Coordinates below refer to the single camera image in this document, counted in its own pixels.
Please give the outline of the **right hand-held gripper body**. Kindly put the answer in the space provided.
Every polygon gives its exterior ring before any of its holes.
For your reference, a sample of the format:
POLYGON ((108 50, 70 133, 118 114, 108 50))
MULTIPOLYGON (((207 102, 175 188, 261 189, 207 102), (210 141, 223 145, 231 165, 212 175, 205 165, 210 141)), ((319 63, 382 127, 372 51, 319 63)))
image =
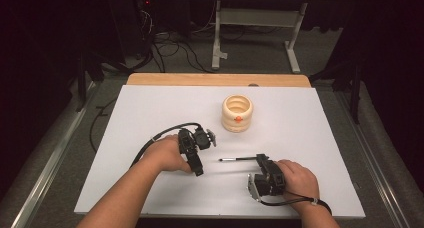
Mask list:
POLYGON ((247 189, 251 197, 261 202, 263 196, 282 195, 286 182, 281 169, 269 159, 259 167, 261 174, 248 175, 247 189))

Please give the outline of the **white metal desk frame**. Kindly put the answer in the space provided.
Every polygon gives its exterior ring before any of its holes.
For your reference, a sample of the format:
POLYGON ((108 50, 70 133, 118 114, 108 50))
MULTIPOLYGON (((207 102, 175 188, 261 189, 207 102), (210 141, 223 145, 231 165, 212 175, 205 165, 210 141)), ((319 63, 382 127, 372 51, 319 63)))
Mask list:
POLYGON ((220 68, 220 61, 226 59, 228 54, 221 51, 221 26, 222 25, 240 25, 240 26, 259 26, 259 27, 277 27, 291 28, 292 35, 289 40, 284 42, 285 51, 289 60, 290 68, 293 73, 300 73, 300 67, 294 51, 294 46, 298 38, 303 19, 306 14, 308 4, 302 3, 300 8, 295 11, 279 11, 264 9, 245 9, 245 8, 222 8, 221 2, 215 2, 215 25, 214 25, 214 43, 212 49, 213 70, 220 68))

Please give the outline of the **white table board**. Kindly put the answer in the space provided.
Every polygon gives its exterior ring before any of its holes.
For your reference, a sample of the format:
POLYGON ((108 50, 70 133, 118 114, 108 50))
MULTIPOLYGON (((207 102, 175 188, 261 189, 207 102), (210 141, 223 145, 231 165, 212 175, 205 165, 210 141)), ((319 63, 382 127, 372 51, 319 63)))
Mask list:
POLYGON ((128 170, 141 147, 159 132, 186 122, 212 130, 214 147, 200 152, 204 173, 163 172, 142 210, 145 217, 283 219, 295 212, 277 197, 254 200, 247 189, 253 160, 219 162, 219 158, 289 159, 318 178, 320 197, 337 218, 365 213, 341 157, 319 96, 313 88, 142 86, 122 87, 75 210, 88 212, 128 170), (253 103, 250 127, 230 132, 221 124, 223 101, 243 95, 253 103))

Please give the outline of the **person's right hand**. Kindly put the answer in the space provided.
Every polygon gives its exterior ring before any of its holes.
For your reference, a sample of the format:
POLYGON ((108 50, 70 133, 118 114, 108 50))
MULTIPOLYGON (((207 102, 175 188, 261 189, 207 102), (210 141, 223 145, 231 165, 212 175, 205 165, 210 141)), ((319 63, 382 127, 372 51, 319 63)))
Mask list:
POLYGON ((286 200, 320 197, 317 178, 308 168, 290 160, 279 160, 275 164, 285 176, 286 188, 283 197, 286 200))

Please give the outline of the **cream ribbed pen holder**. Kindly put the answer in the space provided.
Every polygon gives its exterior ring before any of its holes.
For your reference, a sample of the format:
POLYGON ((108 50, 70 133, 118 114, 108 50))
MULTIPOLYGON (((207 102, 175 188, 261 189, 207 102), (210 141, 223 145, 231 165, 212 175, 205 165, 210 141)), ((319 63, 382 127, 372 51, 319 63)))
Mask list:
POLYGON ((244 132, 251 124, 253 103, 243 95, 230 95, 222 103, 221 124, 230 132, 244 132))

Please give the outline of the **aluminium floor rail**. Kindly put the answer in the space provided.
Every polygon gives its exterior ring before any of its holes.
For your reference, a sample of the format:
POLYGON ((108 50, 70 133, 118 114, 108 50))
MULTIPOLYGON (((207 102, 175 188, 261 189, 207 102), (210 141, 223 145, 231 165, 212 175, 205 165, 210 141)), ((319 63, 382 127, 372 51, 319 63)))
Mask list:
POLYGON ((374 185, 379 193, 379 196, 388 212, 392 224, 395 228, 411 228, 402 208, 399 205, 398 199, 392 186, 389 184, 383 170, 378 163, 376 156, 372 152, 371 146, 366 139, 363 129, 357 123, 350 113, 349 100, 343 93, 336 92, 335 96, 342 107, 345 116, 349 120, 350 126, 353 128, 356 139, 359 141, 359 150, 365 159, 365 164, 369 170, 370 176, 373 179, 374 185))
POLYGON ((62 135, 60 142, 54 148, 41 174, 35 182, 31 192, 22 205, 10 228, 29 228, 33 217, 44 200, 53 180, 69 150, 70 142, 87 111, 88 103, 93 99, 99 89, 99 84, 91 82, 87 88, 87 99, 82 107, 72 116, 72 122, 62 135))

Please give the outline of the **black metal stand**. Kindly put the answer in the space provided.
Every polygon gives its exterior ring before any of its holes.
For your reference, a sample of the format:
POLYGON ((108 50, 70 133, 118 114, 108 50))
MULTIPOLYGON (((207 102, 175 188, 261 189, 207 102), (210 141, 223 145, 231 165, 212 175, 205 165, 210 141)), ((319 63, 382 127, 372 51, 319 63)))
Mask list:
POLYGON ((86 76, 89 76, 93 82, 101 82, 104 80, 100 56, 92 51, 82 51, 77 60, 77 112, 82 110, 87 101, 88 88, 86 76))
POLYGON ((358 124, 358 108, 360 101, 362 65, 354 61, 343 61, 332 65, 308 77, 310 83, 321 79, 332 78, 334 91, 350 90, 349 112, 353 121, 358 124))

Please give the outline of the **dark computer tower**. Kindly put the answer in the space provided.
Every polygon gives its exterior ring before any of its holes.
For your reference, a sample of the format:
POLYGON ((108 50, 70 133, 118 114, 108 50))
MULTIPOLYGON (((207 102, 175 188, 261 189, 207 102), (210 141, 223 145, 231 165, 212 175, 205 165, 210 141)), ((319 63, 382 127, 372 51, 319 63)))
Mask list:
POLYGON ((140 11, 137 0, 109 0, 109 4, 124 57, 145 57, 150 49, 150 19, 140 11))

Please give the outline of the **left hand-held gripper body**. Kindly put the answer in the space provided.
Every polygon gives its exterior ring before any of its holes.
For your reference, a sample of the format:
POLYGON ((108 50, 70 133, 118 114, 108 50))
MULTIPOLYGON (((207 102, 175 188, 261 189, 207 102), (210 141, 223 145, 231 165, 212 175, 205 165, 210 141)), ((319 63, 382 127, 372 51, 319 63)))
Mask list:
POLYGON ((198 150, 216 146, 216 135, 209 129, 204 130, 201 126, 198 126, 194 132, 182 126, 178 131, 178 143, 181 154, 196 154, 198 150))

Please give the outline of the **person's left hand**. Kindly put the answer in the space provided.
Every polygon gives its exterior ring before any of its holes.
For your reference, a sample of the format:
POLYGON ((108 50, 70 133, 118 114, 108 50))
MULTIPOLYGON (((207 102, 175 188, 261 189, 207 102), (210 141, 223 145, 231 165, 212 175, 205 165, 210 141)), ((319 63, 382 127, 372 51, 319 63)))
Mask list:
POLYGON ((140 162, 149 164, 155 171, 183 171, 191 173, 189 164, 179 152, 177 135, 168 135, 150 145, 140 162))

